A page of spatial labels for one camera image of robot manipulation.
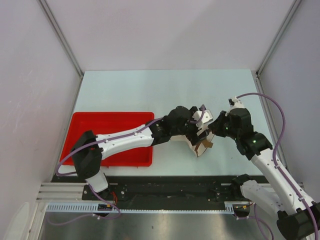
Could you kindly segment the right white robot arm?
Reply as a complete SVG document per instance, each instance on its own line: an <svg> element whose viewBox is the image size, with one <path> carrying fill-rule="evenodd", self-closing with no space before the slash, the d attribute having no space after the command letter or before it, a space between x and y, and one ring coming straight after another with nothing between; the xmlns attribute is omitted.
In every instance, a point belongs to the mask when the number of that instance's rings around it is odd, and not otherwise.
<svg viewBox="0 0 320 240"><path fill-rule="evenodd" d="M320 204L298 185L282 162L273 156L274 147L265 135L254 130L249 111L246 108L222 111L208 127L216 136L233 139L240 154L260 170L275 192L272 194L256 181L248 180L233 185L231 196L237 201L250 199L275 216L277 228L285 239L301 240L313 236L318 240Z"/></svg>

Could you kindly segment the red plastic tray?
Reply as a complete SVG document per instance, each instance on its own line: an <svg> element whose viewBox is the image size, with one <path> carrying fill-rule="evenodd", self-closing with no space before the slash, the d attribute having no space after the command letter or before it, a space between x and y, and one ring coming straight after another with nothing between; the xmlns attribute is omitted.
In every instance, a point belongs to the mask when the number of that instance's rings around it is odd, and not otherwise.
<svg viewBox="0 0 320 240"><path fill-rule="evenodd" d="M133 129L155 118L153 112L76 112L73 114L60 160L66 157L86 131L113 134ZM140 147L117 153L101 162L103 167L149 167L153 148Z"/></svg>

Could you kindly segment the left aluminium corner post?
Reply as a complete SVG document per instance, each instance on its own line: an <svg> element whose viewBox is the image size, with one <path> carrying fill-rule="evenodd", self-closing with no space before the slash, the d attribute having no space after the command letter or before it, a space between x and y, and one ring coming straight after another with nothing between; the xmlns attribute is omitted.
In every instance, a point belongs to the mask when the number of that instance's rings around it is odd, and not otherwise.
<svg viewBox="0 0 320 240"><path fill-rule="evenodd" d="M58 41L60 42L62 49L64 50L65 54L69 58L74 70L76 71L77 75L80 77L80 79L83 79L84 72L80 67L80 64L78 60L76 59L76 56L68 43L67 38L65 37L50 5L46 0L37 0L37 3L39 4L41 10L43 11L46 19L48 20L53 32L55 33Z"/></svg>

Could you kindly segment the aluminium corner post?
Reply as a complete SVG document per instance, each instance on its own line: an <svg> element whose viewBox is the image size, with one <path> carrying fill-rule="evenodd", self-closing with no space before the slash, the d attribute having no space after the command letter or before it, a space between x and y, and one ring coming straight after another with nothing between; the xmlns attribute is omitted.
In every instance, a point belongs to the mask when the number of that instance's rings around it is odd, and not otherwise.
<svg viewBox="0 0 320 240"><path fill-rule="evenodd" d="M287 13L286 13L283 21L281 22L274 38L272 39L270 46L268 47L260 64L258 65L257 69L255 70L255 75L258 78L263 73L266 65L270 61L273 53L275 52L277 46L279 45L280 41L284 37L287 29L289 28L291 22L293 21L295 14L297 13L298 9L300 8L300 6L303 2L304 2L303 0L294 0L292 2L292 4L290 5L289 10L287 11Z"/></svg>
<svg viewBox="0 0 320 240"><path fill-rule="evenodd" d="M74 70L76 71L77 75L80 77L80 79L83 79L84 72L80 67L80 64L78 60L76 59L76 56L68 43L67 38L65 37L50 5L46 0L37 0L37 3L39 4L41 10L43 11L46 19L48 20L53 32L55 33L58 41L60 42L62 49L64 50L65 54L69 58Z"/></svg>

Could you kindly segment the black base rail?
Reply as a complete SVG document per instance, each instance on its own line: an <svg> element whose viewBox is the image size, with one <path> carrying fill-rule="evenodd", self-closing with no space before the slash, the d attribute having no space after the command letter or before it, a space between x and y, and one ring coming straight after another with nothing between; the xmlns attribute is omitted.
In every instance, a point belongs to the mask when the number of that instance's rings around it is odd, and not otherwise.
<svg viewBox="0 0 320 240"><path fill-rule="evenodd" d="M156 199L206 199L208 202L243 201L240 184L254 180L267 184L262 175L217 175L217 176L110 176L108 188L98 195L117 203L137 197Z"/></svg>

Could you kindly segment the right aluminium corner post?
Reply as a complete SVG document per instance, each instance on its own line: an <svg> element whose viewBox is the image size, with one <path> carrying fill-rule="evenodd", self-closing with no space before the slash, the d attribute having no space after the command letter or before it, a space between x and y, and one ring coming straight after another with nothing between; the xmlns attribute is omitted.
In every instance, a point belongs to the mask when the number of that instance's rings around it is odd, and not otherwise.
<svg viewBox="0 0 320 240"><path fill-rule="evenodd" d="M289 28L291 22L293 21L295 14L297 13L298 9L300 8L300 6L303 2L304 2L303 0L294 0L292 2L292 4L290 5L289 10L287 11L287 13L286 13L283 21L281 22L274 38L272 39L270 46L268 47L260 64L258 65L257 69L255 70L255 75L258 78L263 73L266 65L270 61L273 53L275 52L277 46L279 45L280 41L284 37L287 29Z"/></svg>

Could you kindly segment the beige mesh laundry bag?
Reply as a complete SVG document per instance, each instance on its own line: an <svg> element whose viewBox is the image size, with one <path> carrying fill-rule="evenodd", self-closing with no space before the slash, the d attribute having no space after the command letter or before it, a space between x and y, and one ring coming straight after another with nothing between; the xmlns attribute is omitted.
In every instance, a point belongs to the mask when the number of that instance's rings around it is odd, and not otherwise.
<svg viewBox="0 0 320 240"><path fill-rule="evenodd" d="M194 155L199 158L207 149L211 149L214 145L214 134L211 130L201 129L197 132L188 132L186 134L174 135L170 138L171 142L184 142Z"/></svg>

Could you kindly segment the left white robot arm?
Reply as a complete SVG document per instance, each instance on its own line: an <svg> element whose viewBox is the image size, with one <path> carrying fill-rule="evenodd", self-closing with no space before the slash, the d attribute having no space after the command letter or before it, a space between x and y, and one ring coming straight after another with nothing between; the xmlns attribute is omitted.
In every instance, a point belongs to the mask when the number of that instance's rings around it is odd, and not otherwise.
<svg viewBox="0 0 320 240"><path fill-rule="evenodd" d="M101 171L103 160L131 149L160 145L176 136L183 137L195 148L210 135L212 121L212 113L204 105L191 109L177 106L161 118L126 131L98 135L86 131L71 150L75 174L90 186L98 199L105 200L111 188Z"/></svg>

